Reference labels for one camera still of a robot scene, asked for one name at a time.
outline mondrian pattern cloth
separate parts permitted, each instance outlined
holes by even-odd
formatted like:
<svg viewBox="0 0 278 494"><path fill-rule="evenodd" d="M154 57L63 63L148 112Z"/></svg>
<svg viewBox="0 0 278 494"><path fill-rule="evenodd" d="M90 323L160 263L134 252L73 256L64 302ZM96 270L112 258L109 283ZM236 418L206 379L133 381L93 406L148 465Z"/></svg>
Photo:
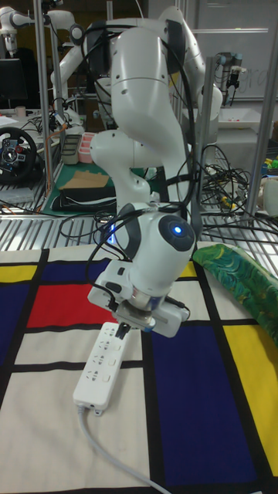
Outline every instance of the mondrian pattern cloth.
<svg viewBox="0 0 278 494"><path fill-rule="evenodd" d="M87 300L91 249L0 254L1 494L151 492L92 449L73 403L99 330L114 321ZM97 258L91 279L108 262ZM109 408L86 414L91 435L173 494L277 493L274 342L198 264L170 295L190 320L173 339L132 332Z"/></svg>

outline red square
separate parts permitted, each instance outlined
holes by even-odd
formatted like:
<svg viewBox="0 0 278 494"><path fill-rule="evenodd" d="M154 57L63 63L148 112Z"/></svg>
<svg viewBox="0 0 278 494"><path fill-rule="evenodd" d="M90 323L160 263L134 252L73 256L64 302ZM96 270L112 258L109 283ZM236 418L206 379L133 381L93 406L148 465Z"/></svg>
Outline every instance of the red square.
<svg viewBox="0 0 278 494"><path fill-rule="evenodd" d="M110 311L87 299L91 285L40 286L27 327L115 322Z"/></svg>

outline power strip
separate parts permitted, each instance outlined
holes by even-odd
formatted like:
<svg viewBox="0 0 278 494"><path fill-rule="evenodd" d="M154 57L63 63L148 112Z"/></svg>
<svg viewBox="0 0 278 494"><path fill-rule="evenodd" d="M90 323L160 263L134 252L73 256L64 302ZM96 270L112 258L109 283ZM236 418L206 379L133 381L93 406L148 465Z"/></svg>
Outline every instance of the power strip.
<svg viewBox="0 0 278 494"><path fill-rule="evenodd" d="M93 408L95 415L101 415L107 408L113 391L124 351L130 337L116 338L119 325L105 323L73 393L75 404Z"/></svg>

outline gaming steering wheel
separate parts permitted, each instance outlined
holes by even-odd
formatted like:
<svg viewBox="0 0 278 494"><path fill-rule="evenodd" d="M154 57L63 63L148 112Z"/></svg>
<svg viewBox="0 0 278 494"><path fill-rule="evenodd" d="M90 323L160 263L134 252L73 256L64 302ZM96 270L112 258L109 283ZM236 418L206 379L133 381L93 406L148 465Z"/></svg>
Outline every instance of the gaming steering wheel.
<svg viewBox="0 0 278 494"><path fill-rule="evenodd" d="M17 127L0 127L1 144L0 184L18 184L33 169L36 145L27 132Z"/></svg>

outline green mat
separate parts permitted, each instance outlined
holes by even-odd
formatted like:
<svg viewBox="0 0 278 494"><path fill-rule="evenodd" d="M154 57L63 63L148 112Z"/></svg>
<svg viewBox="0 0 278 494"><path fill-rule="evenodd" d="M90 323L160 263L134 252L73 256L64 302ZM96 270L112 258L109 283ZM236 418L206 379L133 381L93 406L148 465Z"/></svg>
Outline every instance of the green mat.
<svg viewBox="0 0 278 494"><path fill-rule="evenodd" d="M51 204L54 199L59 196L59 188L65 185L69 180L73 178L73 175L76 171L89 171L92 174L101 173L102 175L106 175L107 173L96 164L86 164L86 163L77 163L77 164L64 164L61 172L59 173L59 177L56 180L54 185L54 189L52 190L48 201L46 202L45 208L42 210L44 214L48 215L57 215L57 216L74 216L80 215L80 212L72 212L72 211L53 211L51 209ZM133 172L140 177L144 176L144 170L142 168L135 168ZM156 191L159 192L159 181L158 180L150 180L149 184L151 186L151 192ZM114 183L111 178L108 179L106 187L113 187Z"/></svg>

